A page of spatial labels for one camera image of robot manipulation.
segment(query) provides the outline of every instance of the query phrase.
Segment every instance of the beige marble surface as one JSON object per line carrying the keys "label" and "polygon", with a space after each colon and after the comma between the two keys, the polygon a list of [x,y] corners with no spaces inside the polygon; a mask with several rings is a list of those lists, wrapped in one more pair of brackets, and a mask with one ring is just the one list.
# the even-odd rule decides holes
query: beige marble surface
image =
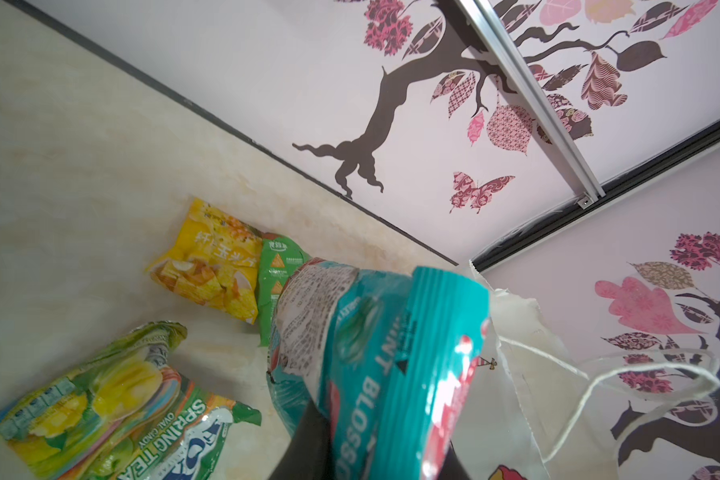
{"label": "beige marble surface", "polygon": [[[266,478],[288,437],[258,331],[144,274],[193,195],[316,256],[449,267],[0,2],[0,407],[143,322],[181,321],[190,335],[173,365],[264,415],[231,430],[213,478]],[[0,478],[30,478],[1,444]]]}

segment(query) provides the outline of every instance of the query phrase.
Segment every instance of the snack package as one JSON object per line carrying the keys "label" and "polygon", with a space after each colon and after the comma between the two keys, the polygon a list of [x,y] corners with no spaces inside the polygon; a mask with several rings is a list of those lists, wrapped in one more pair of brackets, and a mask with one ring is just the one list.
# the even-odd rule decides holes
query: snack package
{"label": "snack package", "polygon": [[232,424],[258,410],[167,365],[186,338],[149,323],[0,412],[0,438],[43,480],[205,480]]}
{"label": "snack package", "polygon": [[338,480],[436,478],[488,323],[464,276],[310,260],[276,308],[272,402],[291,435],[310,399],[330,419]]}
{"label": "snack package", "polygon": [[195,198],[176,244],[148,271],[173,293],[254,323],[261,253],[258,230]]}
{"label": "snack package", "polygon": [[264,234],[259,264],[259,333],[262,346],[269,345],[272,314],[288,278],[309,260],[304,250],[287,236]]}

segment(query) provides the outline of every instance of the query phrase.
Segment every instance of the teal candy bag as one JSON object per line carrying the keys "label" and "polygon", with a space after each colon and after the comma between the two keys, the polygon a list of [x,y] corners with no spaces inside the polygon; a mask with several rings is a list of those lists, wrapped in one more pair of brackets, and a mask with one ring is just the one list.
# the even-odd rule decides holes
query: teal candy bag
{"label": "teal candy bag", "polygon": [[268,385],[293,435],[310,398],[331,421],[339,480],[436,478],[488,332],[488,291],[310,260],[272,322]]}

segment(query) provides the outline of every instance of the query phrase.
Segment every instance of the nutrition label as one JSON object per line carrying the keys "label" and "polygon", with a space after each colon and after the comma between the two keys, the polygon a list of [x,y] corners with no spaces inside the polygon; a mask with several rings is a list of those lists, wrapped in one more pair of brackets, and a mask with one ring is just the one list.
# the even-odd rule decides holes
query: nutrition label
{"label": "nutrition label", "polygon": [[313,398],[319,390],[331,317],[358,272],[354,266],[312,260],[291,277],[280,296],[279,364],[285,373],[301,376]]}

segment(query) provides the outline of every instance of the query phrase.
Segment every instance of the pink butterfly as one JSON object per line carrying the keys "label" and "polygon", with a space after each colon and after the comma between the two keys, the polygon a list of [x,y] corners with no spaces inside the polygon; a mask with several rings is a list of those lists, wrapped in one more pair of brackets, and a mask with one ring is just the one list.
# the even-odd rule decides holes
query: pink butterfly
{"label": "pink butterfly", "polygon": [[454,208],[462,208],[472,200],[472,208],[480,208],[488,204],[496,192],[504,188],[513,176],[494,178],[487,184],[478,188],[478,184],[472,178],[463,172],[454,172],[454,190],[456,193],[451,197],[451,212]]}

